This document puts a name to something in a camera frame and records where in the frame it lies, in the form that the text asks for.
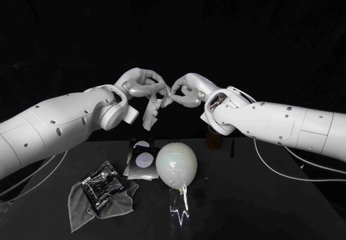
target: white cable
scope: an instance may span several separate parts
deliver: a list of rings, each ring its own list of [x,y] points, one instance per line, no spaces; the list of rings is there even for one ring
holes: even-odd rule
[[[11,186],[4,192],[0,193],[0,197],[11,190],[14,189],[40,170],[42,168],[49,164],[49,162],[55,159],[56,155],[50,157],[47,162],[45,163],[43,166],[39,167],[39,169],[14,185]]]
[[[268,164],[265,163],[262,157],[261,157],[261,154],[258,152],[258,146],[256,146],[256,140],[254,139],[254,147],[255,147],[255,151],[256,151],[256,154],[258,154],[258,157],[261,158],[261,161],[262,163],[265,164],[265,166],[268,167],[268,169],[277,173],[278,175],[290,178],[290,179],[294,179],[294,180],[300,180],[300,181],[307,181],[307,182],[346,182],[346,179],[305,179],[305,178],[297,178],[297,177],[293,177],[293,176],[287,176],[284,175],[282,173],[277,172],[269,166]]]
[[[19,195],[17,197],[14,197],[14,198],[13,198],[11,200],[9,200],[7,202],[1,203],[0,206],[3,206],[4,204],[7,204],[9,202],[14,201],[14,200],[19,199],[20,197],[23,197],[23,196],[46,181],[46,179],[47,179],[47,178],[50,177],[50,175],[53,174],[56,168],[59,167],[59,165],[60,165],[60,163],[62,163],[62,161],[63,161],[63,159],[65,159],[66,154],[68,154],[68,151],[66,151],[65,154],[63,154],[63,157],[62,157],[62,159],[60,159],[60,161],[59,161],[59,164],[56,165],[56,167],[55,167],[55,169],[52,170],[52,172],[49,173],[49,175],[45,177],[45,179],[40,181],[40,183],[39,183],[29,191],[26,191],[21,195]]]
[[[321,166],[321,165],[318,165],[318,164],[316,164],[316,163],[304,160],[301,157],[298,157],[298,156],[293,153],[293,151],[291,151],[285,146],[282,146],[282,147],[284,147],[285,150],[293,154],[293,156],[294,156],[297,159],[300,159],[303,162],[305,162],[307,164],[311,164],[311,165],[316,166],[317,168],[330,170],[330,171],[337,172],[337,173],[340,173],[340,174],[346,174],[346,171],[342,171],[342,170],[333,169],[333,168],[330,168],[330,167]]]

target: white circle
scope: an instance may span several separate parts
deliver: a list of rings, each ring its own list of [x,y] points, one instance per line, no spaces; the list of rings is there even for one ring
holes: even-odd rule
[[[140,168],[147,168],[154,161],[154,157],[150,153],[143,152],[135,158],[135,164]]]
[[[138,141],[135,144],[134,144],[134,146],[132,146],[132,148],[135,148],[135,146],[143,146],[143,147],[150,147],[150,144],[145,142],[145,141]]]

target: white balloon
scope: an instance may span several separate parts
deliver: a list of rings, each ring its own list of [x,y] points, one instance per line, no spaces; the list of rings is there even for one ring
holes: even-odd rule
[[[197,158],[192,148],[182,142],[169,143],[156,157],[156,170],[169,187],[183,190],[197,172]]]

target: black background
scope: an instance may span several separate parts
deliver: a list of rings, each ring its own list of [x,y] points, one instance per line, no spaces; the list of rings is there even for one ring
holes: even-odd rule
[[[114,84],[134,67],[154,70],[170,86],[199,73],[258,101],[344,113],[344,7],[321,0],[3,1],[0,122],[46,99]],[[205,138],[202,106],[160,109],[147,132],[147,102],[130,101],[141,113],[132,125],[121,122],[88,140]],[[295,152],[346,169],[329,157]],[[310,177],[334,177],[304,168]],[[331,203],[346,206],[344,185],[317,186]]]

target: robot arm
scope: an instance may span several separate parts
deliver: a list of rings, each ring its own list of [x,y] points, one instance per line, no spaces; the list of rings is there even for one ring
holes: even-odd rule
[[[239,129],[245,136],[259,141],[314,152],[346,162],[346,114],[271,102],[249,102],[233,87],[216,90],[215,87],[209,88],[213,92],[205,94],[196,86],[210,84],[210,81],[194,73],[183,78],[183,84],[180,79],[176,81],[179,85],[190,88],[189,84],[193,82],[192,88],[200,89],[199,95],[207,97],[192,96],[182,89],[184,96],[171,95],[170,99],[187,107],[184,99],[203,101],[200,118],[222,135],[226,136]]]
[[[114,85],[47,99],[0,123],[0,179],[73,148],[96,129],[111,130],[121,120],[132,124],[138,111],[128,98],[163,89],[161,79],[156,72],[134,68]]]

